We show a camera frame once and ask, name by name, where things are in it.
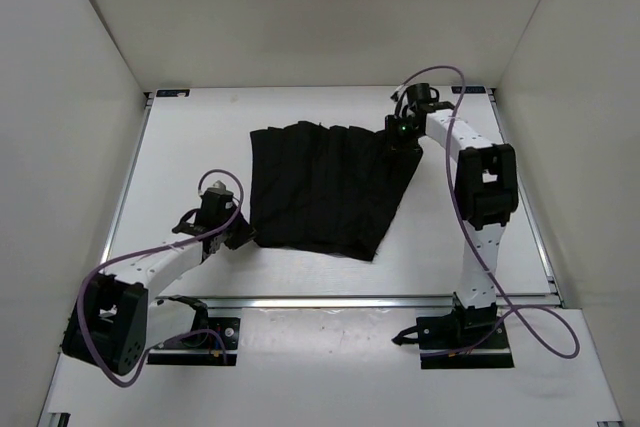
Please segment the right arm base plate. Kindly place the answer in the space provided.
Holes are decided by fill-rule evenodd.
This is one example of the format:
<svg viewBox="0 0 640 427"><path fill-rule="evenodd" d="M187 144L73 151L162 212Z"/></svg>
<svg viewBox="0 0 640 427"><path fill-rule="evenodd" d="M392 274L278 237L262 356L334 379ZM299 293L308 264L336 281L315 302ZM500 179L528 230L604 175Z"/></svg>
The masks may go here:
<svg viewBox="0 0 640 427"><path fill-rule="evenodd" d="M422 370L511 369L515 367L506 328L495 325L463 331L453 314L417 317L392 342L417 345Z"/></svg>

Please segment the blue table label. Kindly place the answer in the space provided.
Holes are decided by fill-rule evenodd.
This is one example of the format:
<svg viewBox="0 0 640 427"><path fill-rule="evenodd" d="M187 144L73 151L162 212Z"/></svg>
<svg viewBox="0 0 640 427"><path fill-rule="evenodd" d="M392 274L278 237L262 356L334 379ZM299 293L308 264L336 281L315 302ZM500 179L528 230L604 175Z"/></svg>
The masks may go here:
<svg viewBox="0 0 640 427"><path fill-rule="evenodd" d="M186 98L190 95L190 89L159 89L155 93L156 98Z"/></svg>
<svg viewBox="0 0 640 427"><path fill-rule="evenodd" d="M451 87L451 92L453 94L460 94L462 92L462 87L461 86L452 86ZM471 94L486 94L486 88L484 86L467 86L465 88L464 93L466 95L471 95Z"/></svg>

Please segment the black pleated skirt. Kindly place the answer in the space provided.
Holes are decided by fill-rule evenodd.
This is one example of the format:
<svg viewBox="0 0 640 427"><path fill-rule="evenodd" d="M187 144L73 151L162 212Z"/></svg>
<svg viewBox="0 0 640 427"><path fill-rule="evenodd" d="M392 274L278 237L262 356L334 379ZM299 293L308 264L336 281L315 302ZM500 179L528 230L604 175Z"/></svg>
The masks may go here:
<svg viewBox="0 0 640 427"><path fill-rule="evenodd" d="M250 223L262 248L370 262L422 160L384 131L307 121L250 134Z"/></svg>

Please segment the left blue table label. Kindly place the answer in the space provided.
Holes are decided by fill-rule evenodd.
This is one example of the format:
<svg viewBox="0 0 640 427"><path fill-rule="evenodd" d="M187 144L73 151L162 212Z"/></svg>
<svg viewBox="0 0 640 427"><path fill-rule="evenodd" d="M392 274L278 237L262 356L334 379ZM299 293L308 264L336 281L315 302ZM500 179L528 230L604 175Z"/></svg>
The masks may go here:
<svg viewBox="0 0 640 427"><path fill-rule="evenodd" d="M190 89L159 89L155 93L156 98L186 98L190 95Z"/></svg>

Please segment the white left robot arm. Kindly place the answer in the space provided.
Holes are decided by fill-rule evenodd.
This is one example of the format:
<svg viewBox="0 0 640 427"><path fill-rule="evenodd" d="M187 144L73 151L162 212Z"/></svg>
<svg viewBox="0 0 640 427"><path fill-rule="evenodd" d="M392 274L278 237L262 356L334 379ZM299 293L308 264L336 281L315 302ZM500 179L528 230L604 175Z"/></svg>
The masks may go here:
<svg viewBox="0 0 640 427"><path fill-rule="evenodd" d="M180 218L161 246L112 259L89 277L64 333L66 356L122 378L167 340L197 345L206 339L209 320L202 301L161 295L221 247L236 250L249 243L255 231L224 183L199 196L200 206Z"/></svg>

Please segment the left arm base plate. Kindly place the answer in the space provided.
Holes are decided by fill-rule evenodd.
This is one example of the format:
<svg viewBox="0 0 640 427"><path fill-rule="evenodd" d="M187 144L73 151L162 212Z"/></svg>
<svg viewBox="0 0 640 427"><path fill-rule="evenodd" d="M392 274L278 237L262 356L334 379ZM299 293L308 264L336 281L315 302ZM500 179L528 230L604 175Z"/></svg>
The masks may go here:
<svg viewBox="0 0 640 427"><path fill-rule="evenodd" d="M211 334L171 341L155 348L147 357L149 365L234 367L237 364L241 332L240 317L210 317Z"/></svg>

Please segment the aluminium front rail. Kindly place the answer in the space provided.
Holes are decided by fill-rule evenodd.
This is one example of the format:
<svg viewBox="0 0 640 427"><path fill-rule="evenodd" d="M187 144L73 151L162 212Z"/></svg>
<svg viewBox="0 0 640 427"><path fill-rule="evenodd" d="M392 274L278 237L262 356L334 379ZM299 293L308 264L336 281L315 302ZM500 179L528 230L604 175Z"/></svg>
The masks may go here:
<svg viewBox="0 0 640 427"><path fill-rule="evenodd" d="M200 297L214 309L349 309L349 308L450 308L451 295L431 296L288 296Z"/></svg>

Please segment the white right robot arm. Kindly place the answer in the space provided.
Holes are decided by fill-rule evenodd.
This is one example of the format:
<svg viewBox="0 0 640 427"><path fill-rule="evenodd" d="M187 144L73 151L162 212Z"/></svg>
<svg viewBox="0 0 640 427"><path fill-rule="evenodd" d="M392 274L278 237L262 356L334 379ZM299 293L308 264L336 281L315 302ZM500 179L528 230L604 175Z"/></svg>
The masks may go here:
<svg viewBox="0 0 640 427"><path fill-rule="evenodd" d="M428 137L445 150L454 212L465 236L448 334L456 345L471 347L497 319L498 250L519 204L515 150L456 117L454 105L427 83L399 87L391 99L395 109L385 119L385 132L392 148L416 147Z"/></svg>

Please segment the right blue table label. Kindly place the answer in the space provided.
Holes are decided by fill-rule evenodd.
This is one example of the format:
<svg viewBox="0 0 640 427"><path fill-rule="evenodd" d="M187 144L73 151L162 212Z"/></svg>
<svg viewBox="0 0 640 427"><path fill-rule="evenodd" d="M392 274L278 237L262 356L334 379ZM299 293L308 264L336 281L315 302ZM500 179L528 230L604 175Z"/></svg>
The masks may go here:
<svg viewBox="0 0 640 427"><path fill-rule="evenodd" d="M451 87L451 92L453 94L460 94L462 92L462 87L461 86L452 86ZM465 88L464 93L466 95L471 95L471 94L486 94L486 88L484 86L467 86Z"/></svg>

